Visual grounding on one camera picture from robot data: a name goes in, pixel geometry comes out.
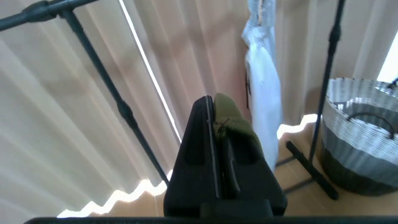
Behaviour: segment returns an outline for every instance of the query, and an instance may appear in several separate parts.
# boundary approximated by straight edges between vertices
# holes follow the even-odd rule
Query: beige curtain
[[[0,17],[36,0],[4,1]],[[98,1],[75,10],[165,172],[193,102],[223,92],[246,109],[242,0]],[[317,105],[336,1],[279,0],[275,24],[285,123]],[[398,2],[350,0],[335,77],[376,78],[397,31]],[[128,13],[151,69],[130,30]],[[159,96],[151,72],[169,107]],[[160,182],[80,43],[61,19],[0,32],[0,217],[102,206],[141,179]]]

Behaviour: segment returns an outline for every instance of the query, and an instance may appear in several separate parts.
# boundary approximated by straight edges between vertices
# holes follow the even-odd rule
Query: gray and white basket
[[[398,190],[398,88],[329,80],[321,164],[340,187],[363,195]]]

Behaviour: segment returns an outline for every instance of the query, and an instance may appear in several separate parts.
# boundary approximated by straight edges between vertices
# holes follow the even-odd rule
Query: black handle
[[[388,124],[388,126],[390,126],[390,139],[394,139],[394,134],[396,133],[396,129],[393,127],[393,125],[386,119],[386,118],[383,118],[382,116],[380,116],[380,115],[378,115],[378,114],[374,114],[374,113],[370,113],[370,112],[360,112],[360,113],[355,113],[355,114],[352,114],[352,115],[350,115],[348,118],[347,118],[347,121],[349,121],[351,118],[354,118],[354,117],[356,117],[356,116],[361,116],[361,115],[370,115],[370,116],[375,116],[375,117],[377,117],[377,118],[380,118],[380,119],[382,119],[383,121],[385,121],[387,124]]]

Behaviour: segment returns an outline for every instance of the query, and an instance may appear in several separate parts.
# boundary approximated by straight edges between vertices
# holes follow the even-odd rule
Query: wooden floor
[[[311,124],[307,125],[300,133],[284,134],[279,141],[279,159],[291,156],[291,153],[285,148],[286,141],[292,141],[307,156],[311,135]],[[318,170],[323,172],[316,158],[314,164]],[[275,176],[283,189],[310,177],[296,160],[276,168]],[[398,215],[398,193],[381,197],[364,197],[346,192],[338,187],[336,189],[340,194],[340,199],[337,201],[328,198],[316,183],[288,194],[285,216]],[[145,193],[134,202],[118,202],[109,213],[103,216],[162,217],[163,198],[164,194],[154,197]]]

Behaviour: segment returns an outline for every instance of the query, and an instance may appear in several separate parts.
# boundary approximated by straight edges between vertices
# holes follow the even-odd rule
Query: woven basket
[[[329,81],[321,164],[335,184],[362,195],[398,190],[398,91],[387,86]]]

